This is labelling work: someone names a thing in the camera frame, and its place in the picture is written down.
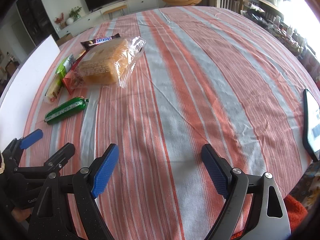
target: loaf of bread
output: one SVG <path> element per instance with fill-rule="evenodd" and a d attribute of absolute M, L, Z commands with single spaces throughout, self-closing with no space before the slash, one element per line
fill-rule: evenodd
<path fill-rule="evenodd" d="M 113 39 L 91 49 L 79 63 L 76 72 L 87 85 L 109 85 L 130 65 L 128 41 Z"/>

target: tablecloth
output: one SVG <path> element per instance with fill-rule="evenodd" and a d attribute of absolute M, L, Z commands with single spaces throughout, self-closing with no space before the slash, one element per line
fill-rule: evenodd
<path fill-rule="evenodd" d="M 53 105 L 44 94 L 60 61 L 80 41 L 142 36 L 145 52 L 125 89 L 88 87 Z M 22 166 L 43 165 L 65 143 L 76 153 L 62 175 L 101 156 L 110 143 L 119 163 L 98 207 L 116 239 L 204 239 L 224 203 L 201 161 L 210 143 L 232 167 L 271 172 L 285 197 L 310 164 L 302 145 L 303 95 L 320 93 L 298 60 L 250 20 L 221 8 L 173 7 L 104 22 L 66 42 L 33 101 L 25 134 L 44 137 Z M 82 95 L 87 109 L 49 126 L 44 115 Z M 77 231 L 84 230 L 70 196 Z M 243 229 L 246 199 L 236 231 Z"/>

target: red towel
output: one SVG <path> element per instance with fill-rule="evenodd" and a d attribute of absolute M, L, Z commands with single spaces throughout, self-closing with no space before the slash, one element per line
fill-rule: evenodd
<path fill-rule="evenodd" d="M 290 222 L 290 229 L 293 232 L 298 225 L 304 220 L 308 211 L 306 208 L 294 197 L 291 195 L 287 195 L 284 198 L 284 204 L 288 212 L 289 222 Z M 237 238 L 242 235 L 242 231 L 239 233 L 234 234 L 231 239 Z"/>

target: dark cabinet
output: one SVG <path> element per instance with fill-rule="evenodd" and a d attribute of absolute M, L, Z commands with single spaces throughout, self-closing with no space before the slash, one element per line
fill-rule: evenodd
<path fill-rule="evenodd" d="M 21 19 L 36 45 L 39 45 L 51 34 L 54 40 L 59 39 L 41 0 L 18 0 L 17 7 Z"/>

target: window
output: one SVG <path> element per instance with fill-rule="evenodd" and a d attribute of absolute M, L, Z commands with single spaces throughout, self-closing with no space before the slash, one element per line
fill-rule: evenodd
<path fill-rule="evenodd" d="M 279 5 L 284 14 L 284 23 L 297 29 L 308 40 L 308 45 L 320 59 L 320 23 L 304 0 L 284 0 Z"/>

